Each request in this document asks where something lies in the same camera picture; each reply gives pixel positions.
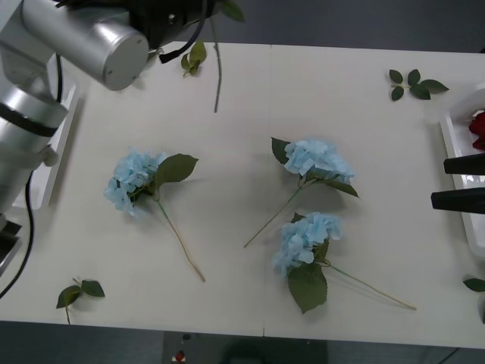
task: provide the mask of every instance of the white container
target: white container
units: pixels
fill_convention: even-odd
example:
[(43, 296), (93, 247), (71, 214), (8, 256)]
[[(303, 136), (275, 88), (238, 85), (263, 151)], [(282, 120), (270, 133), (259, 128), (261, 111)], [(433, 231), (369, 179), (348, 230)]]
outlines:
[[(49, 78), (54, 93), (57, 86), (57, 73), (55, 58), (48, 64)], [(31, 204), (33, 210), (48, 205), (54, 187), (55, 177), (57, 176), (59, 164), (61, 163), (62, 154), (66, 145), (67, 135), (69, 134), (70, 125), (73, 121), (74, 111), (80, 97), (80, 87), (74, 77), (66, 70), (64, 72), (64, 92), (62, 96), (62, 105), (68, 110), (66, 118), (58, 128), (57, 132), (51, 139), (52, 148), (59, 154), (59, 162), (53, 167), (46, 167), (43, 163), (37, 168), (30, 183)], [(25, 208), (25, 196), (23, 189), (15, 199), (14, 207)]]
[[(473, 116), (485, 110), (485, 83), (477, 85), (455, 102), (441, 118), (441, 129), (449, 158), (481, 153), (472, 143), (478, 139), (468, 127)], [(485, 187), (485, 176), (454, 174), (457, 190)], [(468, 244), (474, 255), (485, 258), (485, 215), (462, 213)]]

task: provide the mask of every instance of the blue hydrangea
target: blue hydrangea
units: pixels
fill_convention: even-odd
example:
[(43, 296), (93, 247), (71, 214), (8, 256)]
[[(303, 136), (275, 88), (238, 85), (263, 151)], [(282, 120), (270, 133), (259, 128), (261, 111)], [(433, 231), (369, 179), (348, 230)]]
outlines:
[(330, 238), (340, 239), (342, 222), (336, 216), (313, 212), (300, 221), (283, 225), (281, 232), (283, 243), (273, 258), (273, 267), (286, 277), (292, 267), (313, 262), (312, 250), (316, 246)]
[(355, 172), (336, 152), (336, 146), (321, 140), (300, 140), (290, 143), (285, 148), (288, 162), (285, 168), (304, 176), (308, 171), (315, 171), (326, 179), (335, 178), (339, 182), (350, 184)]
[(132, 216), (139, 216), (141, 210), (135, 208), (128, 193), (153, 181), (158, 166), (167, 158), (165, 153), (150, 156), (138, 153), (130, 148), (130, 154), (120, 159), (114, 169), (113, 177), (105, 188), (104, 196), (114, 203), (117, 210), (127, 211)]

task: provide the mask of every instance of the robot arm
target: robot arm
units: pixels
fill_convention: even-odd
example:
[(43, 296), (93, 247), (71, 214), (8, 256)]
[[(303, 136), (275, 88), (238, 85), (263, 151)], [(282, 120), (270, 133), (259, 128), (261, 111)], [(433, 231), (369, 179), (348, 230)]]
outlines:
[(124, 89), (150, 50), (210, 17), (216, 1), (0, 0), (0, 275), (2, 247), (18, 231), (5, 212), (31, 173), (54, 161), (49, 141), (67, 114), (52, 95), (49, 59), (57, 53), (107, 88)]

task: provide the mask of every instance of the bare stem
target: bare stem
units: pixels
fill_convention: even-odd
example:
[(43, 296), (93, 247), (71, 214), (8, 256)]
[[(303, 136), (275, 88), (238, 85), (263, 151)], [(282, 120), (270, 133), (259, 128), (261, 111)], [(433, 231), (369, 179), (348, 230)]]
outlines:
[(221, 86), (222, 86), (222, 61), (221, 61), (221, 52), (219, 51), (219, 42), (217, 41), (217, 31), (215, 29), (214, 17), (210, 17), (209, 21), (211, 22), (212, 36), (214, 37), (214, 49), (217, 54), (217, 66), (219, 67), (219, 81), (217, 83), (217, 94), (215, 96), (215, 106), (214, 106), (214, 113), (217, 114), (217, 110), (219, 109), (219, 96), (221, 95)]
[(354, 276), (350, 275), (349, 273), (345, 273), (343, 270), (338, 269), (337, 267), (334, 267), (333, 265), (331, 265), (331, 264), (330, 264), (330, 262), (329, 262), (328, 260), (326, 260), (326, 259), (324, 260), (324, 262), (323, 262), (323, 263), (322, 263), (322, 262), (319, 262), (319, 264), (320, 264), (320, 265), (322, 265), (323, 267), (330, 267), (330, 268), (333, 268), (333, 269), (335, 269), (336, 271), (338, 271), (340, 274), (345, 275), (346, 277), (349, 277), (349, 278), (351, 278), (351, 279), (356, 280), (358, 283), (363, 284), (364, 286), (371, 288), (371, 289), (372, 289), (372, 290), (374, 290), (375, 292), (378, 292), (379, 294), (382, 294), (383, 296), (385, 296), (385, 297), (389, 298), (390, 300), (393, 300), (393, 301), (395, 301), (395, 302), (397, 302), (397, 303), (400, 303), (401, 305), (403, 305), (403, 306), (405, 306), (405, 307), (408, 307), (409, 309), (412, 309), (412, 310), (414, 310), (414, 311), (418, 309), (418, 308), (416, 308), (415, 306), (410, 305), (409, 303), (406, 303), (406, 302), (404, 302), (404, 301), (402, 301), (402, 300), (400, 300), (400, 299), (398, 299), (398, 298), (396, 298), (396, 297), (394, 297), (394, 296), (391, 296), (391, 295), (390, 295), (390, 294), (388, 294), (388, 293), (384, 293), (382, 290), (378, 290), (376, 287), (371, 286), (369, 283), (366, 283), (366, 282), (364, 282), (364, 281), (362, 281), (362, 280), (360, 280), (360, 279), (358, 279), (358, 278), (356, 278), (356, 277), (354, 277)]
[(185, 253), (185, 256), (187, 257), (187, 260), (189, 261), (190, 265), (192, 266), (192, 268), (194, 268), (194, 270), (196, 271), (196, 273), (199, 275), (200, 279), (202, 279), (202, 282), (205, 282), (204, 275), (202, 274), (202, 272), (200, 271), (200, 269), (197, 267), (197, 265), (192, 260), (192, 257), (191, 257), (191, 255), (189, 253), (189, 248), (187, 248), (187, 245), (185, 244), (185, 242), (183, 241), (182, 237), (177, 232), (177, 229), (172, 225), (172, 221), (170, 221), (170, 219), (168, 218), (168, 215), (165, 212), (165, 210), (164, 210), (163, 206), (161, 205), (160, 201), (157, 201), (157, 204), (160, 207), (160, 210), (163, 212), (165, 218), (167, 219), (168, 224), (170, 224), (170, 226), (171, 226), (172, 230), (174, 231), (175, 235), (177, 235), (177, 238), (180, 241), (180, 244), (182, 245), (183, 252)]
[(66, 309), (67, 323), (70, 325), (69, 310), (67, 309), (67, 306), (64, 308)]
[(261, 229), (259, 229), (259, 231), (255, 234), (255, 236), (252, 237), (251, 240), (246, 243), (246, 245), (244, 246), (245, 248), (259, 235), (259, 233), (261, 233), (264, 230), (265, 227), (267, 227), (289, 205), (290, 202), (292, 202), (292, 200), (296, 197), (296, 195), (298, 195), (298, 192), (300, 192), (301, 190), (302, 190), (302, 188), (301, 187), (298, 187), (298, 189), (296, 190), (296, 192), (289, 198), (288, 201), (286, 201), (286, 203), (283, 205), (283, 207), (281, 208), (281, 210), (278, 211), (276, 213), (276, 215), (273, 216), (270, 219), (270, 221), (268, 221), (266, 224), (264, 224), (264, 226)]

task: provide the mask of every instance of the white table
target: white table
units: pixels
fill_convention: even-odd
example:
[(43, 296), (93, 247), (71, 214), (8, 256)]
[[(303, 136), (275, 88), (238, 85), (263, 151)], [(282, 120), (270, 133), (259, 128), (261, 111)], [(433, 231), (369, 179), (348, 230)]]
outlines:
[[(77, 325), (485, 348), (479, 296), (462, 283), (483, 269), (470, 254), (461, 216), (430, 204), (433, 191), (453, 188), (441, 167), (439, 110), (463, 87), (485, 80), (485, 59), (224, 44), (214, 115), (217, 68), (208, 51), (199, 77), (183, 80), (174, 62), (157, 64), (121, 93), (89, 82), (56, 203), (39, 214), (31, 260), (0, 301), (0, 319), (65, 323), (57, 295), (78, 277), (99, 280), (107, 297), (76, 303)], [(406, 94), (392, 103), (389, 68), (419, 68), (452, 90), (430, 102)], [(308, 190), (243, 249), (294, 188), (271, 155), (270, 137), (308, 136), (339, 145), (358, 172), (361, 199)], [(138, 223), (103, 199), (128, 146), (200, 158), (194, 175), (166, 188), (164, 198), (205, 284), (153, 202), (153, 213)], [(418, 311), (328, 272), (327, 304), (301, 315), (270, 264), (279, 226), (296, 209), (340, 216), (344, 239), (330, 247), (331, 262)]]
[[(443, 171), (439, 110), (464, 86), (485, 80), (485, 58), (285, 46), (273, 47), (271, 57), (271, 135), (334, 141), (357, 172), (354, 185), (361, 197), (308, 190), (294, 209), (340, 216), (344, 238), (330, 245), (328, 259), (418, 311), (326, 270), (327, 304), (303, 316), (268, 265), (264, 333), (484, 348), (480, 297), (462, 283), (466, 274), (480, 274), (480, 264), (470, 253), (460, 214), (432, 210), (430, 195), (454, 188)], [(390, 68), (405, 75), (418, 68), (424, 79), (438, 79), (451, 90), (426, 102), (406, 92), (393, 103), (386, 79)], [(271, 167), (278, 187), (275, 210), (289, 190), (276, 172), (279, 163)], [(268, 254), (276, 251), (278, 240), (270, 239)]]

